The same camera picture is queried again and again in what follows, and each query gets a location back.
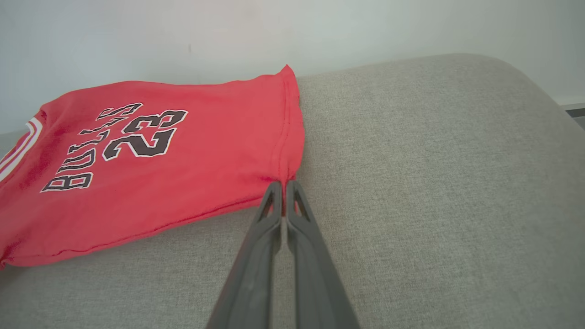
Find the red fabric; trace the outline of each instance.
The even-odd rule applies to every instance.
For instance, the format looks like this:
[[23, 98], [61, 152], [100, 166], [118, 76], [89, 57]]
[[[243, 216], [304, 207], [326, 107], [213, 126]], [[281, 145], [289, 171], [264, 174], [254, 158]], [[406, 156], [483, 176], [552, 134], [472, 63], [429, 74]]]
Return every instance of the red fabric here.
[[27, 125], [0, 164], [1, 267], [53, 263], [259, 205], [270, 182], [294, 179], [305, 136], [288, 66], [222, 85], [77, 90]]

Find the white stripe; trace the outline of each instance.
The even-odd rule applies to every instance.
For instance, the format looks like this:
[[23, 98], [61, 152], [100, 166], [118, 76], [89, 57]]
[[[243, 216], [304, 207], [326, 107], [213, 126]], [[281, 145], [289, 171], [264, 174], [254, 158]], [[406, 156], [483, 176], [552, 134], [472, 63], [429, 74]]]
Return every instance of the white stripe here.
[[[33, 134], [33, 127], [30, 125], [31, 122], [35, 128], [36, 131], [34, 131]], [[29, 136], [26, 138], [26, 140], [21, 144], [21, 146], [18, 148], [18, 150], [16, 152], [14, 152], [6, 161], [10, 161], [10, 159], [14, 156], [17, 155], [14, 158], [14, 161], [10, 162], [10, 164], [8, 164], [6, 166], [6, 168], [3, 169], [3, 171], [0, 172], [0, 181], [2, 181], [4, 178], [6, 178], [6, 176], [8, 176], [8, 174], [10, 174], [10, 172], [12, 170], [14, 170], [14, 168], [18, 165], [18, 163], [22, 160], [22, 158], [25, 156], [26, 152], [35, 144], [35, 142], [37, 141], [37, 139], [39, 138], [40, 135], [40, 131], [43, 129], [43, 125], [40, 123], [39, 120], [37, 120], [37, 118], [32, 118], [29, 122], [27, 122], [26, 126], [29, 127], [30, 129], [30, 134]]]

